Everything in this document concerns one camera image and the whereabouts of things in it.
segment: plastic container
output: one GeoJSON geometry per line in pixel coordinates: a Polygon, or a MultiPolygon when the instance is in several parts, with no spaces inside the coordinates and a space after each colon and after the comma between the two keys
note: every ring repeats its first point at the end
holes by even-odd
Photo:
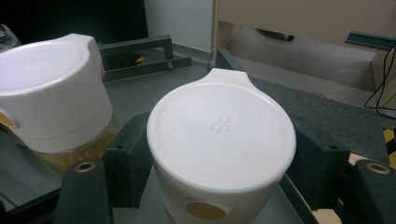
{"type": "Polygon", "coordinates": [[[290,118],[243,72],[213,69],[155,105],[148,144],[179,224],[248,224],[294,157],[290,118]]]}
{"type": "Polygon", "coordinates": [[[109,140],[102,140],[111,138],[107,128],[114,120],[101,68],[99,49],[87,35],[1,53],[0,122],[58,171],[103,155],[109,140]]]}

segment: gray surface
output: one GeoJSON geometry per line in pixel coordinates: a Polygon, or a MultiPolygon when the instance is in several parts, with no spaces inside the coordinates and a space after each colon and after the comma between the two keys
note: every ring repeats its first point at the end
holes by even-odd
{"type": "Polygon", "coordinates": [[[292,121],[307,126],[308,130],[309,126],[315,126],[356,154],[389,163],[383,128],[394,127],[394,120],[373,111],[257,78],[251,81],[275,99],[292,121]]]}
{"type": "Polygon", "coordinates": [[[295,37],[273,38],[242,26],[227,50],[236,57],[366,91],[374,89],[372,52],[295,37]]]}
{"type": "Polygon", "coordinates": [[[19,148],[0,131],[0,200],[9,211],[61,186],[58,174],[48,169],[29,149],[19,148]]]}

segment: round hole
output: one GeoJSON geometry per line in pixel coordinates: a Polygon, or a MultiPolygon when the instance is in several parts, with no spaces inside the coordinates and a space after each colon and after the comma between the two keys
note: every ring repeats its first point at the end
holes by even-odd
{"type": "Polygon", "coordinates": [[[381,175],[388,175],[388,174],[390,174],[390,169],[388,169],[388,167],[383,166],[383,165],[378,164],[378,163],[370,162],[370,163],[367,163],[367,164],[366,164],[366,167],[367,167],[369,170],[371,170],[371,171],[373,171],[373,172],[376,172],[376,173],[378,173],[378,174],[381,174],[381,175]]]}
{"type": "Polygon", "coordinates": [[[76,166],[75,170],[79,173],[88,172],[95,167],[95,163],[87,161],[76,166]]]}
{"type": "Polygon", "coordinates": [[[331,146],[329,146],[329,148],[331,148],[331,149],[338,149],[338,146],[333,146],[333,145],[331,145],[331,146]]]}

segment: white plastic lid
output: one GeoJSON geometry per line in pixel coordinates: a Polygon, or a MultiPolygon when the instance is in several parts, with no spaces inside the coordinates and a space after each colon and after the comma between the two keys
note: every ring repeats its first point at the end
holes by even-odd
{"type": "Polygon", "coordinates": [[[148,143],[174,178],[213,190],[274,183],[296,146],[283,108],[246,73],[222,69],[165,95],[149,117],[148,143]]]}
{"type": "Polygon", "coordinates": [[[89,56],[86,48],[61,41],[43,41],[3,52],[0,94],[21,94],[48,87],[74,74],[89,56]]]}

